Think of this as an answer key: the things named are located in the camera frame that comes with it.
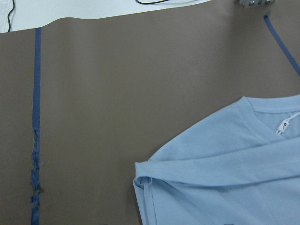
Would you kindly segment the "light blue t-shirt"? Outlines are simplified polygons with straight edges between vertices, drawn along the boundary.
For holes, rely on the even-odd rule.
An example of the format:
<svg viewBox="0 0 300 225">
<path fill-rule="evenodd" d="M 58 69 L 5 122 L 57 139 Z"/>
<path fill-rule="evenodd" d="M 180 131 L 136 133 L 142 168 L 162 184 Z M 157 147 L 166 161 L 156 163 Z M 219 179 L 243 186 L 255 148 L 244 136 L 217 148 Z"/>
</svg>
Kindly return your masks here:
<svg viewBox="0 0 300 225">
<path fill-rule="evenodd" d="M 243 97 L 135 170 L 145 225 L 297 225 L 300 97 Z"/>
</svg>

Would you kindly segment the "grey aluminium frame post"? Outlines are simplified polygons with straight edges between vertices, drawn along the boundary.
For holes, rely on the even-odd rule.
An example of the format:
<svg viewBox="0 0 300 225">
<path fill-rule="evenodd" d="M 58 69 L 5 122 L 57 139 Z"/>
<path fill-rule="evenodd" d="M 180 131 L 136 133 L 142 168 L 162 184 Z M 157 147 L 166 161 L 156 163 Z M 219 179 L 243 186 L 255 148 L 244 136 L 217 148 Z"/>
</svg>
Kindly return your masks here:
<svg viewBox="0 0 300 225">
<path fill-rule="evenodd" d="M 274 2 L 275 0 L 234 0 L 234 3 L 244 8 L 254 7 L 258 5 L 268 5 Z"/>
</svg>

